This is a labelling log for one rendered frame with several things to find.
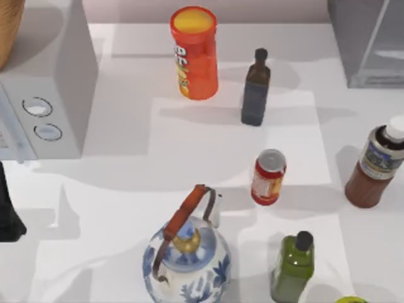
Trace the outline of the orange tall can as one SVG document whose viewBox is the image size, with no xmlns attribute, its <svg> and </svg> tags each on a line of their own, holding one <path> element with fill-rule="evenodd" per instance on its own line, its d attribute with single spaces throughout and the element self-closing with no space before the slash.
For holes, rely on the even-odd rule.
<svg viewBox="0 0 404 303">
<path fill-rule="evenodd" d="M 185 6 L 170 19 L 177 79 L 181 94 L 207 100 L 218 90 L 217 18 L 201 6 Z"/>
</svg>

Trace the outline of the grey cabinet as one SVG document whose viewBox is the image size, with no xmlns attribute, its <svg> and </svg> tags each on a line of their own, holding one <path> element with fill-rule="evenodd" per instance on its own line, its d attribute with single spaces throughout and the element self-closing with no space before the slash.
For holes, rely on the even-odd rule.
<svg viewBox="0 0 404 303">
<path fill-rule="evenodd" d="M 328 0 L 349 88 L 404 89 L 404 0 Z"/>
</svg>

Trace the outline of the brown bottle with white cap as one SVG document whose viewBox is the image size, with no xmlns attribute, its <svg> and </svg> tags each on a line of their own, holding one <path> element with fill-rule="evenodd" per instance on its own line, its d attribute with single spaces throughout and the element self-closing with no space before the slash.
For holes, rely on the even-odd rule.
<svg viewBox="0 0 404 303">
<path fill-rule="evenodd" d="M 345 196 L 358 208 L 376 206 L 404 162 L 404 114 L 374 128 L 345 185 Z"/>
</svg>

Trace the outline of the blue and white teapot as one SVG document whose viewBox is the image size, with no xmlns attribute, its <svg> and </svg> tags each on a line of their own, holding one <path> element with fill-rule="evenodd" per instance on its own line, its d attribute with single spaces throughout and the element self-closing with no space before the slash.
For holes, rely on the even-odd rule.
<svg viewBox="0 0 404 303">
<path fill-rule="evenodd" d="M 222 303 L 232 269 L 229 245 L 217 230 L 222 196 L 197 184 L 150 239 L 142 260 L 153 303 Z"/>
</svg>

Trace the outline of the round microwave knob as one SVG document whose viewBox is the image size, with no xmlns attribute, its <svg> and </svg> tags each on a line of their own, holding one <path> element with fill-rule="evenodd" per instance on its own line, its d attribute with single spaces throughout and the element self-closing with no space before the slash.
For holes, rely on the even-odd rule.
<svg viewBox="0 0 404 303">
<path fill-rule="evenodd" d="M 62 130 L 50 123 L 35 126 L 33 131 L 37 137 L 45 141 L 57 141 L 62 138 Z"/>
<path fill-rule="evenodd" d="M 25 112 L 34 117 L 47 117 L 53 112 L 51 103 L 41 97 L 22 100 L 21 104 Z"/>
</svg>

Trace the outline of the pale microwave oven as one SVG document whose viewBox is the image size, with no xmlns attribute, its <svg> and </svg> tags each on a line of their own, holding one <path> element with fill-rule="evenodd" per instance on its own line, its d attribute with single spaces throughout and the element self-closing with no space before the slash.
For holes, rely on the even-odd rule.
<svg viewBox="0 0 404 303">
<path fill-rule="evenodd" d="M 0 70 L 0 161 L 80 158 L 92 109 L 98 62 L 83 0 L 26 0 L 11 55 Z M 47 117 L 25 112 L 22 100 L 46 99 Z M 54 124 L 62 138 L 33 129 Z"/>
</svg>

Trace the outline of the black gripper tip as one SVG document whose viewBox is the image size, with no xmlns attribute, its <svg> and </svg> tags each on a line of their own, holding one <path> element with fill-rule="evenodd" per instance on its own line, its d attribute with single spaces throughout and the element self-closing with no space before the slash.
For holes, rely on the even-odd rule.
<svg viewBox="0 0 404 303">
<path fill-rule="evenodd" d="M 27 233 L 9 196 L 3 163 L 0 161 L 0 243 L 17 242 Z"/>
</svg>

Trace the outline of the green bottle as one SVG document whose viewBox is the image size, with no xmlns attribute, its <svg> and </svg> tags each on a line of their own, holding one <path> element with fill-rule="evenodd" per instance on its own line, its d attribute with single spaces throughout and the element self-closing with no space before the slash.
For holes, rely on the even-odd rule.
<svg viewBox="0 0 404 303">
<path fill-rule="evenodd" d="M 314 237 L 308 231 L 288 235 L 271 272 L 271 298 L 276 303 L 299 303 L 314 274 Z"/>
</svg>

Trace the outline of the red and white can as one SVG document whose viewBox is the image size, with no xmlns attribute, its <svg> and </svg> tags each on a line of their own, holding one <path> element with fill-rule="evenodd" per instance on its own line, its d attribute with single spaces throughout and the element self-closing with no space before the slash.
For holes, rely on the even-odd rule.
<svg viewBox="0 0 404 303">
<path fill-rule="evenodd" d="M 251 183 L 251 196 L 257 204 L 269 206 L 278 200 L 286 169 L 281 151 L 266 149 L 258 155 Z"/>
</svg>

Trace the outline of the dark brown bottle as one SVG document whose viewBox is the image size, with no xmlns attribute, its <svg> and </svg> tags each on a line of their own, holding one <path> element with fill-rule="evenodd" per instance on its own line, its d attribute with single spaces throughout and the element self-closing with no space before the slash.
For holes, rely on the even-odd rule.
<svg viewBox="0 0 404 303">
<path fill-rule="evenodd" d="M 244 85 L 241 109 L 243 124 L 261 126 L 263 123 L 271 78 L 271 70 L 266 65 L 267 58 L 268 51 L 265 48 L 255 50 L 255 61 L 248 69 Z"/>
</svg>

